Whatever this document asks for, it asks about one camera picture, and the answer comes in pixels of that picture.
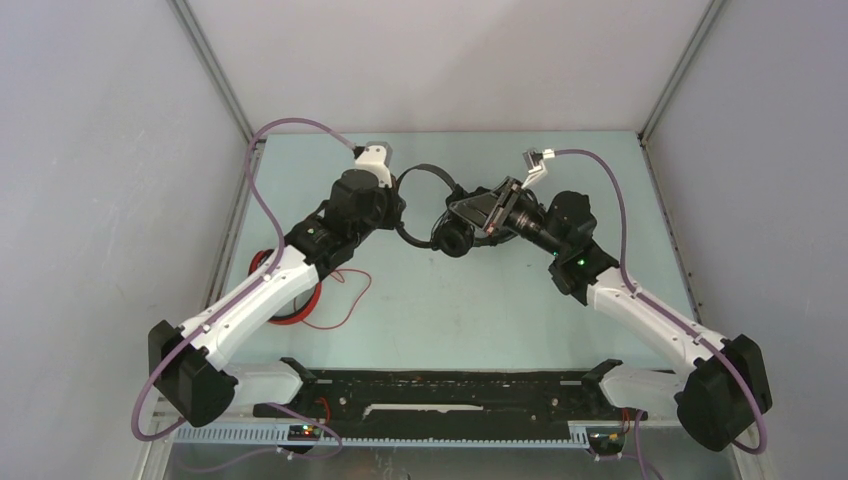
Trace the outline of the small black foam headphones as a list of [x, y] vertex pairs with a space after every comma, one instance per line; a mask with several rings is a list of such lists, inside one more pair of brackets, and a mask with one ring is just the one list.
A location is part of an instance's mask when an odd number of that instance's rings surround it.
[[475, 245], [474, 230], [469, 223], [450, 210], [450, 205], [453, 202], [467, 198], [469, 196], [468, 192], [444, 169], [427, 163], [421, 163], [406, 169], [396, 180], [397, 190], [400, 190], [404, 178], [412, 171], [424, 171], [437, 176], [450, 188], [451, 194], [446, 197], [446, 210], [435, 222], [428, 240], [420, 240], [413, 237], [408, 233], [402, 221], [399, 221], [396, 227], [399, 236], [415, 248], [441, 251], [451, 258], [460, 258], [466, 255]]

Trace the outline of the black headset with microphone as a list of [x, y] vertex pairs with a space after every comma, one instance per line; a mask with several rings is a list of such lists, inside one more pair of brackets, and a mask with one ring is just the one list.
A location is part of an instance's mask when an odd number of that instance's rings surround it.
[[509, 242], [517, 234], [507, 228], [497, 228], [491, 234], [479, 228], [473, 228], [473, 248], [494, 247]]

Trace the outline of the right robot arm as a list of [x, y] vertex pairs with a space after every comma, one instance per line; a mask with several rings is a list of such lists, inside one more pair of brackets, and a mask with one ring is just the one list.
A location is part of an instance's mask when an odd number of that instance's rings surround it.
[[588, 196], [562, 191], [542, 207], [508, 177], [492, 190], [449, 201], [448, 210], [470, 230], [487, 237], [508, 232], [550, 253], [548, 271], [562, 294], [617, 321], [669, 363], [668, 373], [618, 360], [596, 367], [581, 392], [588, 414], [606, 418], [631, 408], [674, 415], [711, 451], [738, 446], [750, 427], [764, 428], [773, 399], [760, 346], [681, 316], [632, 280], [623, 260], [594, 241], [597, 221]]

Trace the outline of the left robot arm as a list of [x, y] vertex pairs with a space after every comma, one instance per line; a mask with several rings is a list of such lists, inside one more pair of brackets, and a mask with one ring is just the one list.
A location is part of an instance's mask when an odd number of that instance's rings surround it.
[[181, 423], [203, 427], [230, 407], [279, 404], [304, 416], [316, 403], [306, 370], [294, 360], [233, 363], [234, 354], [283, 306], [349, 261], [375, 230], [394, 228], [402, 203], [387, 167], [345, 171], [318, 210], [297, 223], [233, 291], [178, 326], [148, 333], [150, 379]]

